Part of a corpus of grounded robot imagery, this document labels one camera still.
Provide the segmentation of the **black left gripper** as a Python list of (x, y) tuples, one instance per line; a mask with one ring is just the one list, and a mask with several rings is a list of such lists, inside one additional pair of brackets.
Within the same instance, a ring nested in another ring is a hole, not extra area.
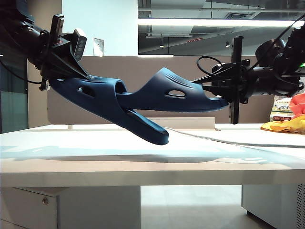
[(51, 79), (90, 79), (89, 74), (75, 59), (70, 42), (62, 38), (64, 15), (54, 15), (51, 30), (43, 30), (32, 24), (30, 27), (38, 33), (37, 48), (33, 53), (33, 64), (40, 70), (42, 80), (41, 91), (47, 89), (47, 81)]

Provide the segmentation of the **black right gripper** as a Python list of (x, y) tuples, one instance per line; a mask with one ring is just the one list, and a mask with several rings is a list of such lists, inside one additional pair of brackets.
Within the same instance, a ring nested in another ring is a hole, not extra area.
[[(230, 103), (230, 122), (231, 124), (239, 123), (239, 107), (240, 102), (242, 104), (248, 103), (249, 97), (246, 96), (248, 91), (249, 82), (246, 78), (247, 69), (250, 66), (250, 60), (242, 60), (242, 46), (243, 36), (237, 36), (232, 41), (232, 55), (231, 62), (234, 64), (233, 79), (231, 87), (227, 86), (212, 86), (202, 85), (203, 90), (211, 92), (215, 96), (221, 96), (227, 102)], [(216, 72), (209, 73), (203, 69), (199, 63), (197, 67), (207, 75), (205, 77), (193, 80), (192, 83), (209, 83), (219, 81), (225, 78), (225, 74), (231, 69), (231, 63), (224, 63), (215, 65), (220, 67)]]

